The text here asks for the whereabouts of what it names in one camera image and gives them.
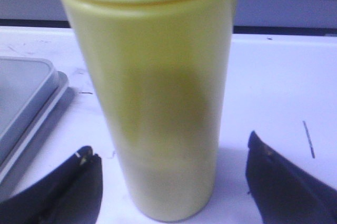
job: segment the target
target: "yellow bottle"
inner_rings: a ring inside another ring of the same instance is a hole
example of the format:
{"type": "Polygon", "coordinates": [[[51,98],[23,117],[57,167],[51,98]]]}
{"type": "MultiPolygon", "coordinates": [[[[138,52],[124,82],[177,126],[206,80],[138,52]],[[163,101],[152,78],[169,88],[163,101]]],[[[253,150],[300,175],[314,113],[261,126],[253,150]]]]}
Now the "yellow bottle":
{"type": "Polygon", "coordinates": [[[195,214],[213,188],[236,0],[62,2],[134,203],[160,221],[195,214]]]}

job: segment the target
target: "black object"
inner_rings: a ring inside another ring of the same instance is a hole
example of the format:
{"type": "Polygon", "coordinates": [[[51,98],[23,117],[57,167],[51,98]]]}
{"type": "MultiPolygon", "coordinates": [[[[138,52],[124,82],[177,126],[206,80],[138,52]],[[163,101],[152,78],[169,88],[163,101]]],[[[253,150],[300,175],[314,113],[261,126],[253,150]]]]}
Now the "black object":
{"type": "Polygon", "coordinates": [[[101,207],[101,158],[82,147],[36,184],[0,203],[0,224],[95,224],[101,207]]]}
{"type": "Polygon", "coordinates": [[[336,224],[337,192],[263,143],[249,139],[246,178],[264,224],[336,224]]]}

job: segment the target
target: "white table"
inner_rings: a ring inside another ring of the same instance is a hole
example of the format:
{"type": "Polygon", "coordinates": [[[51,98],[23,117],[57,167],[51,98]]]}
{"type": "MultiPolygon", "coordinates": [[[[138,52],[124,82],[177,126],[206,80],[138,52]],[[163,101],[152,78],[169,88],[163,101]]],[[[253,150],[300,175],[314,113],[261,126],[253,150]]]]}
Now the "white table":
{"type": "MultiPolygon", "coordinates": [[[[0,56],[48,59],[70,81],[70,89],[36,136],[44,143],[16,191],[81,146],[91,145],[103,160],[104,194],[97,223],[156,223],[139,213],[126,191],[72,30],[0,27],[0,56]]],[[[244,175],[252,130],[337,188],[337,37],[233,35],[214,193],[198,215],[183,223],[261,223],[244,175]],[[302,121],[308,125],[315,159],[302,121]]]]}

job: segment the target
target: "gray tray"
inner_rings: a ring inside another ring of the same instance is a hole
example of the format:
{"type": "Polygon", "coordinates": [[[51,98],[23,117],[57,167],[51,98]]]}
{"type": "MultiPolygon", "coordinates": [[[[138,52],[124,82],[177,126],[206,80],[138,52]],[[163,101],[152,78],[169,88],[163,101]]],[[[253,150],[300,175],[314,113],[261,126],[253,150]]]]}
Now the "gray tray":
{"type": "Polygon", "coordinates": [[[48,60],[0,56],[0,183],[67,86],[48,60]]]}

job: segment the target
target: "scratch mark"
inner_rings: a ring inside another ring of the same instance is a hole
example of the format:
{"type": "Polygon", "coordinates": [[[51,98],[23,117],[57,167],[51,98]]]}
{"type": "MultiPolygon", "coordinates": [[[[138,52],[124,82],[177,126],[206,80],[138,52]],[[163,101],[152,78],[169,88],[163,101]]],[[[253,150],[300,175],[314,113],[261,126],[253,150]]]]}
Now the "scratch mark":
{"type": "Polygon", "coordinates": [[[307,137],[308,142],[309,142],[309,147],[310,147],[310,151],[311,151],[311,156],[312,156],[312,158],[315,158],[314,147],[313,147],[313,145],[312,145],[312,141],[311,141],[311,138],[310,138],[309,130],[308,130],[308,127],[306,126],[306,122],[305,122],[305,121],[303,121],[303,125],[304,125],[304,128],[305,128],[306,137],[307,137]]]}

